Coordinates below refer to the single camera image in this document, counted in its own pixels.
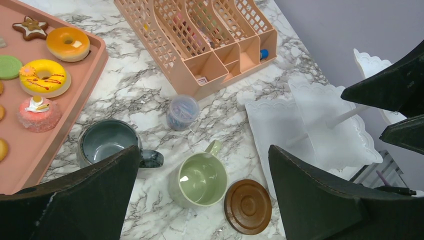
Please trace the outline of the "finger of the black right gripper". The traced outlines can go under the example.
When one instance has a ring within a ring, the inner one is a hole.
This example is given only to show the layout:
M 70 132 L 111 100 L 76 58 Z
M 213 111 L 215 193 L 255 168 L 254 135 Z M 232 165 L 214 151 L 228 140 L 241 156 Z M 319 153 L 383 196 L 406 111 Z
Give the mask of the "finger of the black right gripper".
M 385 143 L 423 155 L 424 115 L 410 117 L 387 126 L 379 139 Z
M 399 112 L 407 118 L 424 113 L 424 43 L 388 68 L 341 94 L 345 101 Z

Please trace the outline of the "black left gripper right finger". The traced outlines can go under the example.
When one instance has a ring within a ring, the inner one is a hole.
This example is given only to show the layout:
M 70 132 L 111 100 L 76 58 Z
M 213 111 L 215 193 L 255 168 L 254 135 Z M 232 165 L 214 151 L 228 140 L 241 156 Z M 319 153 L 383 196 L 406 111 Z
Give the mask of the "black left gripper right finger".
M 365 187 L 271 145 L 268 162 L 288 240 L 421 240 L 424 199 L 406 187 Z

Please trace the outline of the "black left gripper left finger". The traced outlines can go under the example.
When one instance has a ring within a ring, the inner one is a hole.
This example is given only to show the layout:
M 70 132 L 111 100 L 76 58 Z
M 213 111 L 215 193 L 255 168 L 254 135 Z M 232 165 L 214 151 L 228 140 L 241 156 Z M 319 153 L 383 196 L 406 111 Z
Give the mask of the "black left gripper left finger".
M 130 146 L 43 184 L 0 196 L 3 240 L 117 240 L 140 164 Z

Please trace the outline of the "yellow frosted donut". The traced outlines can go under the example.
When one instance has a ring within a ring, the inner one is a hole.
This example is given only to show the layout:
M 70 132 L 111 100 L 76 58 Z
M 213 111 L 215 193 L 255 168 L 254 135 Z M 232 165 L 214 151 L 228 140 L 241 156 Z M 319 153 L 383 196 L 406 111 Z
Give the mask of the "yellow frosted donut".
M 31 96 L 55 98 L 71 86 L 71 74 L 58 62 L 49 59 L 30 61 L 19 70 L 21 88 Z

